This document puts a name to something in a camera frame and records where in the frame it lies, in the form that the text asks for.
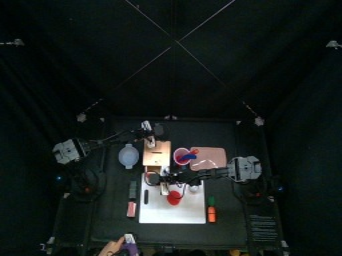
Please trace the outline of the person's hand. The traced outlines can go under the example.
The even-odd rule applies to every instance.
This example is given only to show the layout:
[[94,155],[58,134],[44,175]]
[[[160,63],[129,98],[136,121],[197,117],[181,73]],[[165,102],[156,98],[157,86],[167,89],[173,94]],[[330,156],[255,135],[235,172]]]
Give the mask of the person's hand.
[[120,237],[117,241],[109,241],[104,248],[101,249],[97,256],[112,256],[116,252],[120,251],[120,247],[124,243],[124,238]]

